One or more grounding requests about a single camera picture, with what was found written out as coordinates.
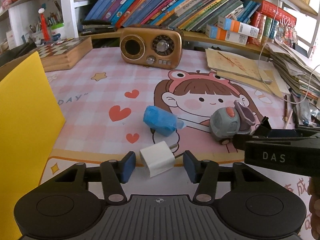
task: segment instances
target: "gold radio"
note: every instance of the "gold radio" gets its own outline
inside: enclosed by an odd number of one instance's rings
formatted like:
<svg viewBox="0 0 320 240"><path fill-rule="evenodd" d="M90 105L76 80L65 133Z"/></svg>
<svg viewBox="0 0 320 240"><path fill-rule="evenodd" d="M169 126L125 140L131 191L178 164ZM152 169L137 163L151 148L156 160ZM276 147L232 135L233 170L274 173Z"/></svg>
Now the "gold radio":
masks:
<svg viewBox="0 0 320 240"><path fill-rule="evenodd" d="M125 62L174 69L182 55L183 33L152 25L124 28L120 37L121 55Z"/></svg>

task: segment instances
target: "gray toy car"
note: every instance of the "gray toy car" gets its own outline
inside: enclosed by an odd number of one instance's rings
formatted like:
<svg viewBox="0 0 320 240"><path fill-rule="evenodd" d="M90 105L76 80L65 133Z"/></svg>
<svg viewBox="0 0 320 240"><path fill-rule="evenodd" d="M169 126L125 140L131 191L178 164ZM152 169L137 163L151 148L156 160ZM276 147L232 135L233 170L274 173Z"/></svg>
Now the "gray toy car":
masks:
<svg viewBox="0 0 320 240"><path fill-rule="evenodd" d="M255 125L253 112L242 106L237 100L235 107L223 107L210 117L210 131L213 138L225 145L235 134L250 134L251 126Z"/></svg>

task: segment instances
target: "wooden chessboard box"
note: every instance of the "wooden chessboard box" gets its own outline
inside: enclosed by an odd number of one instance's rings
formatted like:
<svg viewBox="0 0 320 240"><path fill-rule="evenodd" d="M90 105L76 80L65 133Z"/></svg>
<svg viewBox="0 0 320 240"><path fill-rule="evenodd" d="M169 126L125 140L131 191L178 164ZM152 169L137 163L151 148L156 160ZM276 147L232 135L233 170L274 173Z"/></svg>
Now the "wooden chessboard box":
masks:
<svg viewBox="0 0 320 240"><path fill-rule="evenodd" d="M45 45L30 53L37 51L44 71L51 72L73 68L91 50L91 37L80 37L60 45Z"/></svg>

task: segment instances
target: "radio knob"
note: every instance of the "radio knob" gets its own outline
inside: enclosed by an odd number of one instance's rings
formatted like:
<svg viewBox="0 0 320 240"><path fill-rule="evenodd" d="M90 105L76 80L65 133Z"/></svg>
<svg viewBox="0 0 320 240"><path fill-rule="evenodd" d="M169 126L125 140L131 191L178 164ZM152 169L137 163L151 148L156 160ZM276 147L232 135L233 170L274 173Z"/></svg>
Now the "radio knob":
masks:
<svg viewBox="0 0 320 240"><path fill-rule="evenodd" d="M167 49L169 49L169 44L166 41L161 40L161 41L158 42L157 51L165 52Z"/></svg>
<svg viewBox="0 0 320 240"><path fill-rule="evenodd" d="M153 56L147 57L147 64L152 65L156 61L156 58Z"/></svg>

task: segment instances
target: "white cable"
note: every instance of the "white cable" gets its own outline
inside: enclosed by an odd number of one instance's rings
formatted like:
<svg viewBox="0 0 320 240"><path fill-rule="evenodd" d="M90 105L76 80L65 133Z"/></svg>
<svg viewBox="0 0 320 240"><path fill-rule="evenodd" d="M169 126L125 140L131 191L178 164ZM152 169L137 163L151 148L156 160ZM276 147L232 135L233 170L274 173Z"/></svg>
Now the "white cable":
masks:
<svg viewBox="0 0 320 240"><path fill-rule="evenodd" d="M276 20L276 16L277 16L277 14L278 14L278 9L279 9L279 0L277 0L277 11L276 11L275 16L273 17L273 21L272 21L272 22L274 22L274 21ZM272 31L272 28L270 28L268 37L270 37L271 31ZM268 90L269 90L274 96L276 96L277 98L280 98L281 100L286 101L286 102L291 103L291 104L295 104L295 105L301 104L301 103L307 98L307 95L308 95L308 92L309 92L309 88L310 88L310 83L311 83L311 77L312 77L313 73L315 72L315 70L317 69L317 67L320 66L320 64L319 64L318 66L316 66L315 69L314 69L314 70L311 72L311 74L310 74L309 83L308 83L308 88L307 88L307 92L306 92L306 95L305 95L304 99L301 100L301 101L298 102L298 103L285 100L284 98L281 98L281 97L277 96L277 95L270 89L270 87L268 87L268 85L266 84L266 82L265 82L265 81L263 80L263 78L261 77L261 73L260 73L260 59L261 59L261 55L262 55L262 52L263 52L266 44L267 44L267 43L265 43L265 44L262 46L262 49L261 49L261 52L260 52L260 55L259 55L259 59L258 59L258 73L259 73L260 79L261 79L261 80L263 81L263 83L266 85L266 87L268 88Z"/></svg>

